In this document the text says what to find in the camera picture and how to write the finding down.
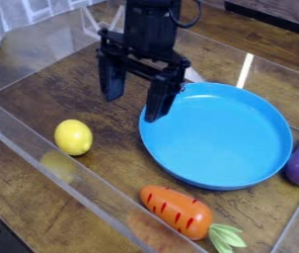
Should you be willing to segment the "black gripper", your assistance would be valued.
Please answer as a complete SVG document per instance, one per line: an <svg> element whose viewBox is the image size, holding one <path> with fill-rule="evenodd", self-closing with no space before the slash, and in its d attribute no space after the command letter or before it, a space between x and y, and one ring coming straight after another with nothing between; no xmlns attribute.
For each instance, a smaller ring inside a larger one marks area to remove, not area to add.
<svg viewBox="0 0 299 253"><path fill-rule="evenodd" d="M180 6L181 0L127 0L124 31L97 32L101 93L108 102L123 96L127 72L152 79L145 106L148 123L168 114L189 66L173 50L176 30L189 27L179 22Z"/></svg>

